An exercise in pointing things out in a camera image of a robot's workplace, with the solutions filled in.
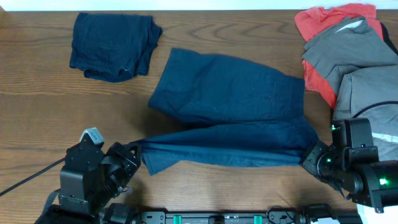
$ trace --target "wooden tabletop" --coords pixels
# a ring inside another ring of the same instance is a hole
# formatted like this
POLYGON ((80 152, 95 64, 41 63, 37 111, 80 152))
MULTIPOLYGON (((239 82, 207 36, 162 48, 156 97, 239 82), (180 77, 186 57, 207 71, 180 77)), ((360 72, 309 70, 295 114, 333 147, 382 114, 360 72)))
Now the wooden tabletop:
MULTIPOLYGON (((115 141, 180 130, 178 123, 147 107, 171 47, 233 55, 303 77, 305 42, 294 24, 297 11, 120 13, 153 15, 164 29, 148 76, 122 83, 87 79, 69 68, 78 12, 5 14, 0 29, 0 190, 64 157, 86 128, 101 131, 104 151, 115 141)), ((378 11, 396 44, 397 15, 378 11)), ((330 109, 318 93, 305 92, 305 114, 330 143, 330 109)), ((1 197, 1 223, 35 222, 48 194, 60 187, 61 167, 1 197)), ((355 208, 300 167, 242 169, 179 162, 150 177, 142 165, 129 186, 132 194, 111 202, 169 211, 266 210, 310 203, 355 208)))

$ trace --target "silver metal piece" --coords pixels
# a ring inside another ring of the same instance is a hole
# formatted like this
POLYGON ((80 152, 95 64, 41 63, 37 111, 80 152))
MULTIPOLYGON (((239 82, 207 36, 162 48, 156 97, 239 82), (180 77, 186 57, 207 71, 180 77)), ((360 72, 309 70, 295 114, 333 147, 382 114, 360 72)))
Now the silver metal piece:
POLYGON ((83 131, 83 134, 81 134, 80 140, 83 139, 83 136, 85 134, 88 134, 93 143, 97 146, 105 142, 104 137, 102 137, 100 131, 97 128, 88 128, 83 131))

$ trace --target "black cloth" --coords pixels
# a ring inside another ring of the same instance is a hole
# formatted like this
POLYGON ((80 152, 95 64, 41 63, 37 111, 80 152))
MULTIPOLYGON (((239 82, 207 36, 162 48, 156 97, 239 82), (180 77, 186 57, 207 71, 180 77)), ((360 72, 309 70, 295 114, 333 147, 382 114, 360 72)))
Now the black cloth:
POLYGON ((152 16, 79 13, 70 67, 86 78, 121 82, 147 75, 162 29, 152 16))
POLYGON ((397 48, 394 46, 394 44, 391 42, 390 40, 390 36, 388 35, 388 31, 387 28, 385 27, 385 25, 383 23, 380 23, 381 25, 381 31, 383 33, 383 39, 384 42, 391 48, 391 50, 398 55, 398 50, 397 48))
POLYGON ((303 112, 304 81, 225 55, 172 49, 149 107, 190 126, 142 139, 151 175, 178 161, 234 167, 298 165, 318 140, 303 112))

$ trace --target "white wall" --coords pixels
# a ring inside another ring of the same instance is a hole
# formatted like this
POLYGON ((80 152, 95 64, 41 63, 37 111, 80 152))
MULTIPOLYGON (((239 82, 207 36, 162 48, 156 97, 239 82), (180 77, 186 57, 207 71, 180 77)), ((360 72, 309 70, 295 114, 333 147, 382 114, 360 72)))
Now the white wall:
POLYGON ((398 0, 0 0, 6 11, 256 10, 330 8, 360 2, 398 9, 398 0))

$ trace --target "green indicator light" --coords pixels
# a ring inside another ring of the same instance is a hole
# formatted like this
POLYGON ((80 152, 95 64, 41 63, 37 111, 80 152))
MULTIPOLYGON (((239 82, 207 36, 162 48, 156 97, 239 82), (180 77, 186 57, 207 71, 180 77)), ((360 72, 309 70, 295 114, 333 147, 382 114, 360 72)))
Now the green indicator light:
POLYGON ((388 184, 388 180, 386 179, 380 179, 380 185, 387 185, 388 184))

